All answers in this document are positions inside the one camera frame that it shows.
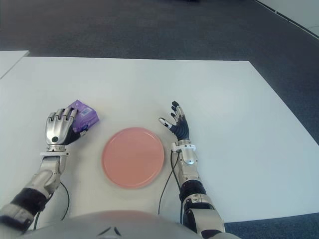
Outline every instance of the robotic arm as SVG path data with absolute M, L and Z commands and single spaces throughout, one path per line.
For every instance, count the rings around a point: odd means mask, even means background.
M 46 203 L 60 185 L 69 155 L 65 146 L 84 135 L 86 131 L 75 133 L 72 129 L 77 110 L 59 109 L 49 115 L 46 122 L 45 140 L 47 152 L 41 153 L 41 166 L 30 182 L 15 196 L 11 203 L 0 210 L 0 224 L 14 229 L 15 234 L 25 232 L 34 216 L 43 211 Z
M 207 196 L 197 172 L 196 147 L 189 140 L 185 114 L 176 101 L 172 102 L 171 108 L 175 112 L 171 113 L 171 116 L 175 119 L 176 125 L 169 123 L 164 118 L 159 118 L 159 121 L 177 137 L 177 143 L 172 144 L 172 151 L 179 153 L 177 163 L 180 185 L 179 198 L 184 209 L 182 223 L 205 239 L 211 237 L 230 238 L 229 234 L 227 237 L 224 233 L 224 222 L 210 197 Z
M 41 212 L 60 185 L 60 176 L 64 171 L 69 153 L 65 146 L 76 141 L 86 131 L 75 133 L 72 123 L 77 110 L 59 109 L 51 113 L 46 122 L 46 152 L 41 154 L 41 166 L 30 182 L 15 196 L 11 203 L 0 210 L 0 238 L 177 238 L 195 239 L 238 239 L 225 233 L 224 223 L 207 196 L 197 172 L 198 159 L 195 145 L 189 140 L 188 124 L 183 110 L 177 102 L 172 103 L 175 114 L 171 114 L 176 125 L 160 118 L 160 122 L 177 137 L 172 151 L 179 153 L 178 181 L 179 198 L 184 208 L 183 225 L 194 231 L 185 230 L 155 215 L 137 211 L 109 211 L 59 222 L 40 230 L 24 232 L 30 227 L 34 216 Z

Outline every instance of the round pink plate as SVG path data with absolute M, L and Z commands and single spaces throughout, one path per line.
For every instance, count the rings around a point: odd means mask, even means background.
M 106 176 L 123 188 L 140 188 L 152 182 L 164 162 L 160 139 L 145 128 L 126 128 L 104 147 L 102 168 Z

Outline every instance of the black cable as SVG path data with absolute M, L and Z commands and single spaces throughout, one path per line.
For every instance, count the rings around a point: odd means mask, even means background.
M 64 213 L 64 215 L 63 215 L 63 217 L 62 217 L 62 219 L 61 219 L 61 221 L 65 218 L 65 216 L 66 216 L 66 214 L 68 213 L 68 210 L 69 210 L 69 206 L 70 206 L 70 195 L 69 195 L 69 191 L 67 190 L 67 188 L 65 187 L 65 185 L 62 183 L 62 182 L 60 182 L 61 183 L 61 185 L 64 187 L 64 189 L 65 189 L 65 191 L 66 191 L 66 194 L 68 195 L 68 206 L 67 206 L 67 208 L 66 208 L 66 210 L 65 210 L 65 213 Z
M 172 157 L 173 157 L 173 151 L 170 152 L 170 162 L 172 162 Z M 174 169 L 175 169 L 175 167 L 176 167 L 176 165 L 177 165 L 177 162 L 178 162 L 178 159 L 176 160 L 176 163 L 175 163 L 174 167 L 173 167 L 172 164 L 171 164 L 171 166 L 172 166 L 172 171 L 170 172 L 170 174 L 169 174 L 169 176 L 168 176 L 168 179 L 166 180 L 165 186 L 164 186 L 164 188 L 163 188 L 163 191 L 162 191 L 162 193 L 161 193 L 161 195 L 160 195 L 158 214 L 160 214 L 160 203 L 161 203 L 161 199 L 162 199 L 162 197 L 163 197 L 165 188 L 166 188 L 166 186 L 167 186 L 167 184 L 168 184 L 168 181 L 169 181 L 169 179 L 170 179 L 170 177 L 171 177 L 171 174 L 173 173 L 173 171 L 174 171 Z
M 68 192 L 67 188 L 65 187 L 65 185 L 64 185 L 62 182 L 60 182 L 60 183 L 61 183 L 61 185 L 64 187 L 64 189 L 65 189 L 65 191 L 66 191 L 66 194 L 67 194 L 67 196 L 68 196 L 68 206 L 67 206 L 66 211 L 65 211 L 65 213 L 64 213 L 64 215 L 63 215 L 63 217 L 62 217 L 62 219 L 61 219 L 61 221 L 62 221 L 62 220 L 65 218 L 65 216 L 66 216 L 66 214 L 67 214 L 67 212 L 68 212 L 68 210 L 69 210 L 69 206 L 70 206 L 70 195 L 69 195 L 69 192 Z M 46 203 L 48 203 L 48 202 L 50 201 L 50 199 L 52 198 L 52 196 L 53 196 L 53 193 L 51 194 L 51 196 L 49 197 L 49 199 L 48 199 L 48 201 L 47 201 Z M 39 220 L 40 213 L 41 213 L 41 212 L 38 212 L 38 214 L 37 214 L 36 217 L 35 217 L 34 225 L 33 225 L 33 230 L 36 230 L 36 226 L 37 226 L 37 224 L 38 224 L 38 220 Z
M 180 154 L 180 152 L 178 153 L 176 162 L 179 161 L 179 154 Z M 174 174 L 174 177 L 175 177 L 175 180 L 176 180 L 176 184 L 177 184 L 177 186 L 178 186 L 179 193 L 180 193 L 180 192 L 181 192 L 181 189 L 180 189 L 180 185 L 179 185 L 177 176 L 176 176 L 176 174 L 175 174 L 175 167 L 173 168 L 172 158 L 170 158 L 170 166 L 171 166 L 171 168 L 172 168 L 172 171 L 173 171 L 173 174 Z M 183 216 L 183 202 L 181 201 L 181 202 L 180 202 L 180 213 L 179 213 L 179 222 L 180 222 L 181 224 L 182 224 L 182 216 Z
M 50 201 L 50 199 L 53 197 L 53 193 L 50 195 L 48 201 L 46 203 L 48 203 Z M 39 220 L 39 217 L 40 217 L 40 213 L 41 212 L 38 212 L 38 214 L 36 215 L 35 217 L 35 220 L 34 220 L 34 225 L 33 225 L 33 230 L 36 230 L 36 225 L 38 224 L 38 220 Z
M 178 153 L 176 163 L 177 163 L 177 162 L 178 162 L 178 160 L 179 160 L 179 154 L 180 154 L 180 153 Z M 172 171 L 173 171 L 174 178 L 175 178 L 176 183 L 177 183 L 177 186 L 178 186 L 178 190 L 179 190 L 179 192 L 180 192 L 180 185 L 179 185 L 179 182 L 178 182 L 178 179 L 177 179 L 176 173 L 175 173 L 175 166 L 173 167 L 172 157 L 170 157 L 170 166 L 171 166 L 171 169 L 172 169 Z

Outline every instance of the white tabletop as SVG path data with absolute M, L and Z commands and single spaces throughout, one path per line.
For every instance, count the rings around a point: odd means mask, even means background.
M 173 100 L 186 113 L 198 171 L 226 222 L 319 212 L 319 147 L 249 62 L 49 57 L 24 57 L 0 81 L 0 206 L 38 170 L 48 114 L 76 99 L 100 122 L 68 147 L 62 181 L 71 217 L 157 212 L 175 141 L 158 117 L 170 118 Z M 152 184 L 126 190 L 105 177 L 101 153 L 113 134 L 132 126 L 156 133 L 166 158 Z M 179 221 L 173 178 L 161 214 Z
M 0 51 L 0 79 L 29 51 Z

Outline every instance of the purple package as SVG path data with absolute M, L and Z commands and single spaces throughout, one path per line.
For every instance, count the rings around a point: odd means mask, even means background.
M 72 124 L 73 130 L 76 133 L 88 130 L 92 125 L 99 121 L 96 111 L 79 100 L 76 100 L 68 107 L 75 108 L 79 111 Z

